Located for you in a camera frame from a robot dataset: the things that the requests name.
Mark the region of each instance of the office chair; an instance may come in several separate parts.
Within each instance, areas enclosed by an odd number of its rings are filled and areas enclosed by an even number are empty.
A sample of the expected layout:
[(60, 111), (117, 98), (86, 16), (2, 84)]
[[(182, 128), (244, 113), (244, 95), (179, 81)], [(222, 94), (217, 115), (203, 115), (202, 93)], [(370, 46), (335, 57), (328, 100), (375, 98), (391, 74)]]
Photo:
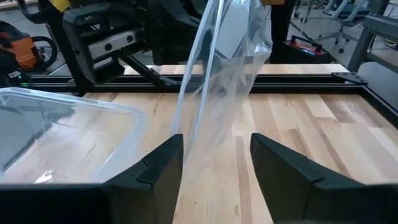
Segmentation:
[(365, 0), (359, 0), (356, 4), (348, 4), (349, 0), (343, 0), (341, 4), (336, 7), (335, 2), (336, 0), (329, 1), (329, 3), (326, 5), (326, 8), (323, 10), (323, 13), (329, 15), (331, 20), (339, 22), (341, 25), (340, 29), (338, 32), (321, 33), (314, 41), (319, 42), (321, 40), (335, 38), (335, 45), (338, 45), (340, 39), (344, 38), (345, 43), (338, 51), (340, 54), (342, 54), (346, 44), (350, 40), (358, 41), (357, 38), (344, 33), (344, 27), (354, 27), (358, 25), (370, 13), (370, 10), (362, 7)]

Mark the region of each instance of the gray floor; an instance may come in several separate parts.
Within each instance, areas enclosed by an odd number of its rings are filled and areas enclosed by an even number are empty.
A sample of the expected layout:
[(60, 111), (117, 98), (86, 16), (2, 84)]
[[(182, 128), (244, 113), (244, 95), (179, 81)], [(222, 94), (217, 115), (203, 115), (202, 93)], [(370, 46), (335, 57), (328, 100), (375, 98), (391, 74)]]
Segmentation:
[[(300, 9), (300, 15), (304, 15), (305, 10), (305, 7)], [(391, 7), (389, 6), (386, 10), (386, 14), (388, 14), (390, 10)], [(269, 31), (269, 33), (271, 33), (269, 16), (270, 15), (268, 15), (267, 18), (267, 30)], [(398, 9), (394, 11), (392, 17), (398, 18)], [(32, 36), (49, 35), (45, 26), (31, 24), (18, 10), (0, 11), (0, 20), (9, 22), (21, 31), (28, 32)], [(292, 22), (313, 38), (318, 37), (318, 35), (321, 32), (325, 32), (326, 29), (339, 29), (339, 24), (335, 21), (329, 20), (328, 16), (322, 13), (322, 10), (313, 10), (306, 24), (301, 24), (300, 18), (293, 18)], [(353, 28), (345, 29), (345, 32), (353, 35), (354, 37), (359, 37), (361, 30), (362, 27), (359, 25)], [(299, 31), (290, 26), (289, 36), (291, 35), (302, 36)], [(322, 42), (322, 44), (323, 47), (327, 51), (329, 51), (339, 63), (344, 66), (347, 66), (356, 46), (356, 42), (350, 42), (346, 46), (345, 52), (343, 54), (339, 54), (338, 47), (334, 45), (334, 40), (325, 40)], [(382, 40), (381, 38), (377, 38), (374, 44), (374, 49), (387, 49), (384, 40)], [(139, 58), (142, 60), (143, 63), (150, 63), (150, 57), (148, 56), (143, 55)], [(65, 66), (59, 69), (56, 73), (65, 75), (68, 73), (68, 69)], [(368, 62), (363, 64), (358, 73), (363, 76), (380, 95), (387, 99), (389, 103), (398, 108), (398, 98), (395, 97), (396, 95), (398, 95), (398, 88), (396, 88), (396, 85), (398, 84), (398, 74), (374, 62)]]

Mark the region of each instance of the clear plastic bag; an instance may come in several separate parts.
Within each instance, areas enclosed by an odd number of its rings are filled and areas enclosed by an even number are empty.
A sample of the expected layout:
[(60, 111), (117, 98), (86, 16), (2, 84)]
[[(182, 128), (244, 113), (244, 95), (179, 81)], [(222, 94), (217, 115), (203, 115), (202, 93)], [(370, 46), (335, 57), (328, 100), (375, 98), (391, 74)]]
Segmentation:
[(206, 5), (171, 130), (184, 135), (184, 170), (190, 174), (205, 166), (223, 142), (271, 54), (265, 22), (260, 0), (209, 0)]

